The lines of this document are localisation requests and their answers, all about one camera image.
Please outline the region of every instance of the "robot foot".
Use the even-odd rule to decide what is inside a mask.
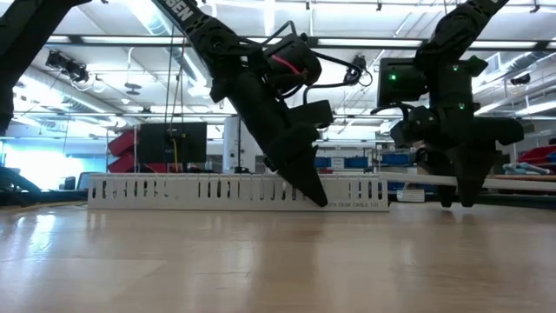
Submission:
[[[323,207],[328,200],[314,167],[318,147],[312,146],[318,136],[313,125],[298,124],[273,142],[266,151],[264,162],[303,195]]]

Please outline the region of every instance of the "blue bin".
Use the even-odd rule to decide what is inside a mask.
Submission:
[[[318,156],[314,159],[314,166],[318,169],[329,168],[331,164],[330,157]]]
[[[385,165],[410,165],[411,159],[407,153],[389,153],[382,156]]]
[[[366,156],[346,157],[344,159],[344,168],[346,169],[366,169],[368,167],[368,158]]]

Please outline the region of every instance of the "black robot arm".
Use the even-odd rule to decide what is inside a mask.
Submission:
[[[417,49],[415,66],[427,70],[456,63],[508,1],[469,0],[458,5],[441,18],[430,40]]]
[[[292,23],[292,34],[263,50],[262,44],[237,36],[218,19],[202,13],[194,0],[152,1],[206,64],[213,78],[212,100],[226,97],[232,103],[261,147],[265,164],[315,203],[327,205],[314,168],[318,148],[313,142],[319,138],[316,127],[333,122],[330,104],[325,100],[289,109],[284,102],[303,84],[308,89],[322,87],[312,85],[321,74],[317,57],[325,56],[313,52],[307,46],[307,37],[295,34]]]
[[[2,16],[0,25],[0,136],[13,117],[12,88],[37,52],[52,35],[68,11],[91,0],[15,0]],[[293,33],[263,49],[237,36],[221,21],[204,14],[195,0],[152,0],[185,35],[213,78],[210,96],[232,103],[265,155],[265,164],[277,171],[305,196],[320,206],[328,200],[314,168],[319,138],[317,128],[333,122],[327,100],[306,103],[293,109],[284,99],[302,85],[332,88],[356,82],[315,85],[321,74],[318,57],[353,68],[341,60],[313,52],[307,36],[295,34],[287,23],[275,34],[291,26]]]
[[[399,108],[403,120],[390,131],[397,146],[422,141],[418,164],[430,174],[456,176],[464,206],[472,206],[498,156],[496,142],[523,139],[523,127],[512,118],[475,117],[472,78],[487,62],[460,60],[507,0],[468,0],[443,17],[432,38],[414,58],[383,58],[378,106],[372,113]],[[417,101],[428,92],[428,108]],[[442,205],[452,204],[456,188],[439,186]]]

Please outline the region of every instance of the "ceiling light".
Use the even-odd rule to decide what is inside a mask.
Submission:
[[[542,112],[542,111],[545,111],[545,110],[551,110],[551,109],[554,109],[554,108],[556,108],[556,102],[535,104],[535,105],[529,106],[526,109],[519,110],[519,111],[515,112],[515,114],[518,117],[524,117],[524,116],[539,113],[539,112]]]
[[[418,48],[421,40],[407,39],[345,39],[345,38],[322,38],[319,45],[344,45],[364,47],[396,47],[396,48]]]
[[[476,41],[471,43],[473,49],[530,49],[537,45],[536,42],[519,41]]]
[[[125,37],[125,36],[83,36],[84,43],[113,43],[113,44],[167,44],[172,43],[172,37],[158,36],[141,36],[141,37]],[[175,37],[174,44],[182,45],[185,38]]]
[[[70,38],[67,36],[50,36],[49,43],[70,43]]]
[[[475,115],[481,115],[481,114],[490,112],[490,111],[492,111],[492,110],[498,108],[499,106],[500,106],[500,104],[497,104],[497,103],[488,104],[488,105],[486,105],[486,106],[484,106],[484,107],[478,109],[478,110],[475,112]]]
[[[254,41],[256,43],[262,43],[265,40],[267,40],[267,38],[265,38],[265,37],[251,37],[251,38],[248,38],[248,40]],[[267,44],[275,44],[275,43],[278,43],[280,41],[281,41],[280,37],[272,38],[272,39],[270,39],[270,41]]]
[[[188,93],[192,97],[208,97],[210,95],[210,88],[203,86],[193,86],[188,89]]]

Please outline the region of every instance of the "white cable tray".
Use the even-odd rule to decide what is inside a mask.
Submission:
[[[321,181],[324,208],[272,174],[94,174],[89,208],[388,211],[387,185],[377,176],[322,175]]]
[[[379,175],[380,180],[387,182],[401,183],[424,183],[432,185],[456,186],[455,177],[450,176],[434,176],[419,174],[401,174],[382,172]],[[556,191],[556,183],[535,182],[513,179],[485,179],[484,188],[496,190],[532,190],[532,191]]]

